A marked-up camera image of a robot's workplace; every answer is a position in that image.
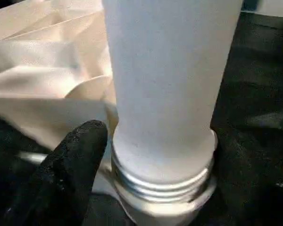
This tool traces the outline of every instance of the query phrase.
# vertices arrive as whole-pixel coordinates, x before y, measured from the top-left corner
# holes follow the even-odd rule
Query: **white cloth bag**
[[[54,149],[90,119],[113,131],[111,82],[100,0],[25,0],[0,9],[0,117],[40,144]]]

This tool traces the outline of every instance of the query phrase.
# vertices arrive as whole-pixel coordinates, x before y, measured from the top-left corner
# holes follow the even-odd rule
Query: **black glove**
[[[0,120],[1,132],[4,126],[9,128],[5,129],[9,131],[11,148],[28,141],[31,149],[27,151],[36,151],[36,147],[43,149]],[[105,125],[89,121],[69,133],[39,167],[19,159],[16,151],[3,153],[0,149],[0,165],[3,164],[1,168],[4,169],[0,177],[4,177],[8,188],[12,187],[12,179],[6,177],[6,169],[12,168],[9,175],[17,182],[12,191],[5,189],[5,195],[10,198],[0,207],[0,226],[133,225],[118,201],[108,195],[92,194],[106,144]],[[25,174],[22,185],[19,185],[18,171],[11,167],[15,164],[18,171]]]

